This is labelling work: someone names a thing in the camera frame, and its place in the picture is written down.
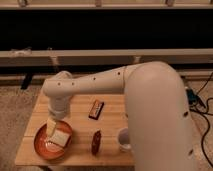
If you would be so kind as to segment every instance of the wooden table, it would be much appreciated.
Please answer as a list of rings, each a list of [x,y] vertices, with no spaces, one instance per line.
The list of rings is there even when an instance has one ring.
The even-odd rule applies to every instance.
[[[105,102],[99,120],[88,118],[93,102]],[[38,166],[131,166],[130,152],[122,152],[117,143],[118,130],[127,127],[123,95],[75,95],[71,100],[70,115],[64,120],[73,128],[72,143],[62,158],[45,161],[34,150],[34,137],[48,117],[48,98],[41,92],[19,147],[16,165]],[[101,130],[102,141],[97,156],[91,154],[94,132]]]

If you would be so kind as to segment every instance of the copper plate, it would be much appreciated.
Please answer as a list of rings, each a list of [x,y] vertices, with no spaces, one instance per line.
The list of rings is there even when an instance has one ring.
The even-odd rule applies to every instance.
[[[70,138],[65,147],[60,147],[50,141],[47,141],[47,124],[43,125],[37,132],[34,139],[34,148],[36,153],[45,160],[52,160],[63,156],[71,142],[72,128],[64,121],[57,123],[56,129],[70,134]]]

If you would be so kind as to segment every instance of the white cup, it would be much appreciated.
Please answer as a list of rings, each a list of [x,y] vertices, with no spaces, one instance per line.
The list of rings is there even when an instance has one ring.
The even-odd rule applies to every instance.
[[[119,130],[117,141],[122,151],[127,152],[131,150],[128,128],[122,128]]]

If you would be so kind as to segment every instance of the cable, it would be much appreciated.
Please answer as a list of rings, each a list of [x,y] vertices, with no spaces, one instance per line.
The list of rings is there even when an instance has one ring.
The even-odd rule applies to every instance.
[[[213,100],[213,97],[210,97],[206,100],[206,111],[201,111],[200,109],[197,108],[197,104],[193,105],[192,107],[194,107],[195,109],[193,108],[190,108],[191,111],[193,112],[197,112],[197,113],[200,113],[200,114],[204,114],[204,115],[210,115],[210,116],[213,116],[212,113],[209,113],[209,101]]]
[[[210,131],[211,125],[210,125],[210,122],[209,122],[208,118],[204,114],[199,113],[199,112],[196,112],[196,113],[199,114],[200,116],[202,116],[207,122],[207,129],[205,130],[205,132],[204,132],[204,134],[202,135],[202,138],[201,138],[201,149],[202,149],[203,155],[205,156],[207,162],[213,168],[213,163],[209,159],[208,155],[206,154],[205,148],[204,148],[204,141],[205,141],[205,138],[206,138],[207,134]]]
[[[213,72],[211,73],[211,75],[209,76],[209,78],[206,80],[206,83],[197,91],[196,95],[198,96],[199,93],[206,87],[206,85],[209,83],[209,81],[211,80],[213,76]]]

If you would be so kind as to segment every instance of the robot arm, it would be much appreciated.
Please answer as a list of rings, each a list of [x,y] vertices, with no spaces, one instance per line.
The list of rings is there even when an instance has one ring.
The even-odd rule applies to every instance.
[[[124,91],[136,171],[196,171],[191,119],[183,82],[165,63],[150,62],[72,79],[47,79],[50,114],[62,119],[76,93]]]
[[[54,119],[64,118],[73,94],[123,93],[129,75],[141,65],[121,67],[77,79],[73,79],[69,72],[62,71],[46,79],[43,92],[50,98],[50,116]]]

